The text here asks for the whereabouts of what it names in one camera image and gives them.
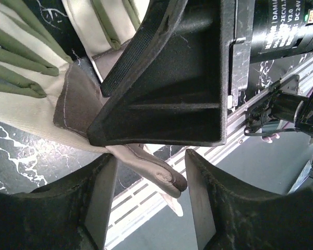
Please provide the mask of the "white work glove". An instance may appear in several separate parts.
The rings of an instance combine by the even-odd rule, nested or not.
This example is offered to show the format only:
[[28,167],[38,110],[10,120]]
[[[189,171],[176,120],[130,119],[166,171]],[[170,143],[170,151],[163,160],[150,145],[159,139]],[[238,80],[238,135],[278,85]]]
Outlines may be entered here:
[[0,122],[77,149],[102,108],[99,86],[23,1],[0,1]]

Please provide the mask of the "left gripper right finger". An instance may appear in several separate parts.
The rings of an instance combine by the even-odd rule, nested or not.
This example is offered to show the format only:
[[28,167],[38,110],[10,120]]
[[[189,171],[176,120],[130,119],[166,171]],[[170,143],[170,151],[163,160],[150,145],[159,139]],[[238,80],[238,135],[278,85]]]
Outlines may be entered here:
[[185,153],[199,249],[313,249],[313,185],[279,195]]

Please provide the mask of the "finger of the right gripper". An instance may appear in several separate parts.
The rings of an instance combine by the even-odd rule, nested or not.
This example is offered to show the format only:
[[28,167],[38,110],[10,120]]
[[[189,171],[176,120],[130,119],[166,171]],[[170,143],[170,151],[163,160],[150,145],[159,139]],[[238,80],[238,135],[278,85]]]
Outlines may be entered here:
[[226,142],[232,1],[186,1],[164,47],[133,82],[117,88],[87,130],[94,146]]

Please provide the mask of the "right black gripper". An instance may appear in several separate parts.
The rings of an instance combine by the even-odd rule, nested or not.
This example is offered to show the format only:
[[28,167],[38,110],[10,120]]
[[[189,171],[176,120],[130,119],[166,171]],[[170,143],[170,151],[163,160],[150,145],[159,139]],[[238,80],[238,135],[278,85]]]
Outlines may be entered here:
[[313,52],[313,1],[232,1],[228,107],[248,87],[251,63]]

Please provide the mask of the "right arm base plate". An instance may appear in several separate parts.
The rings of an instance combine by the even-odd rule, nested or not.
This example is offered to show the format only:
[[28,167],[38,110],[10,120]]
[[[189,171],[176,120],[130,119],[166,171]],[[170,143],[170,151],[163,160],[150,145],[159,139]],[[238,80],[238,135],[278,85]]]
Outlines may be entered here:
[[[306,96],[284,92],[287,83],[273,86],[269,93],[248,109],[245,136],[273,138],[282,132],[302,132],[313,138],[313,87]],[[271,120],[292,123],[294,128],[259,132]]]

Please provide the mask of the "grey palm work glove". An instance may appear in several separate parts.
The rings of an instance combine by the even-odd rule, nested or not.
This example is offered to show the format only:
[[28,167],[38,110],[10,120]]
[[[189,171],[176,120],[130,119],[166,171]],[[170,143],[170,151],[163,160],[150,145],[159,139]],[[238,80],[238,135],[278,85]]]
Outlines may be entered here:
[[[63,1],[66,14],[100,79],[100,102],[118,87],[136,80],[152,63],[152,46],[160,51],[178,24],[186,1]],[[137,142],[106,143],[106,149],[151,182],[178,215],[177,199],[186,179]]]

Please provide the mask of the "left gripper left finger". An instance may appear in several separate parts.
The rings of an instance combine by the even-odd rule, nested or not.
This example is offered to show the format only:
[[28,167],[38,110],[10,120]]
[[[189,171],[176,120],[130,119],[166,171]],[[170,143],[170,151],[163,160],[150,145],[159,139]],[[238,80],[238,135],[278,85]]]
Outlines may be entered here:
[[0,193],[0,249],[104,249],[116,174],[103,154],[30,193]]

